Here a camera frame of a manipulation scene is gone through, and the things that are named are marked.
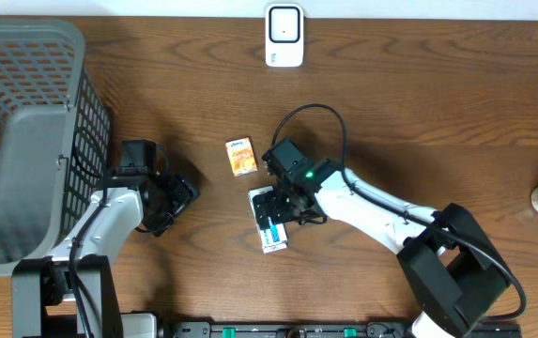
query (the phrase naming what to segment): white wall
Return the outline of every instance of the white wall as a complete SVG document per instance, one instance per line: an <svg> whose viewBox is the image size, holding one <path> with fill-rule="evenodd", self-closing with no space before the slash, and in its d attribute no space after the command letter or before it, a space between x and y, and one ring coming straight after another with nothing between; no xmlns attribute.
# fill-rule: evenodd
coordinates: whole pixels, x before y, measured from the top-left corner
<svg viewBox="0 0 538 338"><path fill-rule="evenodd" d="M0 14L263 17L266 0L0 0ZM538 0L299 0L309 18L538 20Z"/></svg>

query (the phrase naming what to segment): wooden table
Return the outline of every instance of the wooden table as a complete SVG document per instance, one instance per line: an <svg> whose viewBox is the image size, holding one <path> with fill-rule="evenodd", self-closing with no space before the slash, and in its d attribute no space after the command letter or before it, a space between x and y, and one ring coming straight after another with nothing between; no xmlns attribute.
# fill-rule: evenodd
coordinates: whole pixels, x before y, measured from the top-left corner
<svg viewBox="0 0 538 338"><path fill-rule="evenodd" d="M363 179L473 212L526 289L524 336L538 337L538 23L307 20L304 64L271 69L259 19L68 20L114 112L114 146L164 145L202 193L161 238L129 237L114 267L122 311L217 322L420 312L395 256L347 224L289 224L287 250L260 250L247 191L274 178L262 165L233 177L224 143L250 136L260 160L285 114L322 102L346 119L348 165ZM339 156L327 113L306 112L283 135L318 160ZM11 333L9 282L0 337ZM511 288L490 314L516 306Z"/></svg>

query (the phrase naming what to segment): basket bottom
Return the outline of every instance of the basket bottom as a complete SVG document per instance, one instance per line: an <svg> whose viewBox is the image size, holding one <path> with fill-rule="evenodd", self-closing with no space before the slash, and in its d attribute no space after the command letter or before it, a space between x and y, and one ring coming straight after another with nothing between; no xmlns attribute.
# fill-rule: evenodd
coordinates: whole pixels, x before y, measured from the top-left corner
<svg viewBox="0 0 538 338"><path fill-rule="evenodd" d="M0 263L32 253L50 228L65 124L64 107L38 106L15 112L5 126L0 147Z"/></svg>

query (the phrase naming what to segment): basket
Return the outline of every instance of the basket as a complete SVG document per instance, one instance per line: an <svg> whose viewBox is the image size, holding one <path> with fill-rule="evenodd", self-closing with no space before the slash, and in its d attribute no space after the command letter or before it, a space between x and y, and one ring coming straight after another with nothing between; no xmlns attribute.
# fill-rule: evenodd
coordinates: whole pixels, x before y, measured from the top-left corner
<svg viewBox="0 0 538 338"><path fill-rule="evenodd" d="M59 20L0 20L0 275L44 256L78 222L107 159L110 117L84 67L85 40ZM86 128L95 140L75 135Z"/></svg>

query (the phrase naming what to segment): orange packet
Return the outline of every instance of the orange packet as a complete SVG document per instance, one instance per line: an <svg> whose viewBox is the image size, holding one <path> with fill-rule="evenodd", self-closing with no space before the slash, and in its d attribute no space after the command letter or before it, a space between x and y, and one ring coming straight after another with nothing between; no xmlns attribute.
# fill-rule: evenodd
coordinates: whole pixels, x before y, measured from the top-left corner
<svg viewBox="0 0 538 338"><path fill-rule="evenodd" d="M225 145L231 162L231 170L233 170L235 177L258 170L249 137L227 142Z"/></svg>

